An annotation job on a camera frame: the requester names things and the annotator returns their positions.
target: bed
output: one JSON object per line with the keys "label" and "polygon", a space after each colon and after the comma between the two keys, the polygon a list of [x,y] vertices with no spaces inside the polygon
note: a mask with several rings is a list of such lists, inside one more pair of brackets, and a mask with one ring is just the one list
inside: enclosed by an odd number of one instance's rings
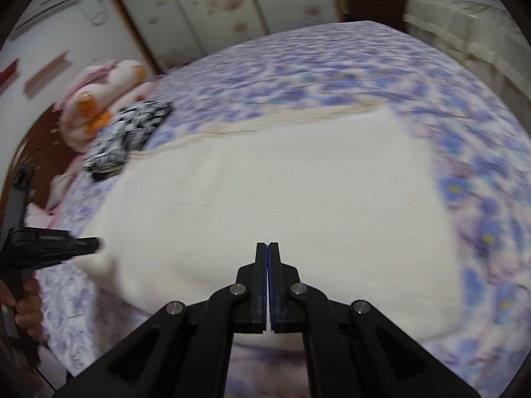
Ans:
{"label": "bed", "polygon": [[53,112],[53,106],[47,108],[20,142],[7,170],[0,198],[0,221],[4,219],[7,188],[13,181],[18,165],[22,163],[37,165],[30,200],[40,208],[44,208],[50,194],[51,179],[55,175],[64,173],[76,157],[76,152],[65,144],[59,133],[59,115]]}
{"label": "bed", "polygon": [[[496,397],[531,348],[531,142],[468,70],[374,22],[268,36],[162,78],[150,98],[171,101],[174,112],[145,149],[207,122],[253,118],[270,104],[302,109],[370,97],[430,142],[433,176],[458,236],[465,323],[422,344],[482,396]],[[93,182],[80,173],[56,227],[81,234],[118,178]],[[49,347],[73,375],[149,317],[97,288],[70,262],[38,278]],[[234,345],[226,394],[309,396],[304,355]]]}

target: pillow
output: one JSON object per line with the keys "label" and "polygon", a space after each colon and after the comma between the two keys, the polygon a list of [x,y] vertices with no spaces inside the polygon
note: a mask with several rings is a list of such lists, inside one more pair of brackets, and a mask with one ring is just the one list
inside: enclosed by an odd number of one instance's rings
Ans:
{"label": "pillow", "polygon": [[118,173],[127,161],[128,152],[141,150],[171,111],[169,103],[153,100],[123,108],[90,145],[81,167],[96,180]]}
{"label": "pillow", "polygon": [[66,102],[75,94],[77,90],[101,78],[108,71],[112,70],[119,63],[118,58],[108,58],[99,63],[82,70],[76,78],[68,84],[65,91],[60,95],[61,99],[54,104],[52,112],[60,111]]}
{"label": "pillow", "polygon": [[46,202],[44,209],[50,211],[57,207],[61,200],[66,195],[66,192],[70,188],[70,184],[74,180],[75,176],[80,171],[81,160],[83,159],[82,155],[78,155],[72,163],[68,166],[65,173],[61,175],[55,175],[54,178],[50,181],[50,194]]}
{"label": "pillow", "polygon": [[107,107],[142,82],[146,75],[147,71],[138,61],[122,61],[99,82],[78,90],[66,102],[59,118],[65,143],[73,150],[85,153],[98,129],[111,119]]}
{"label": "pillow", "polygon": [[34,203],[30,203],[26,208],[25,224],[28,227],[47,229],[53,220],[53,215],[49,215]]}

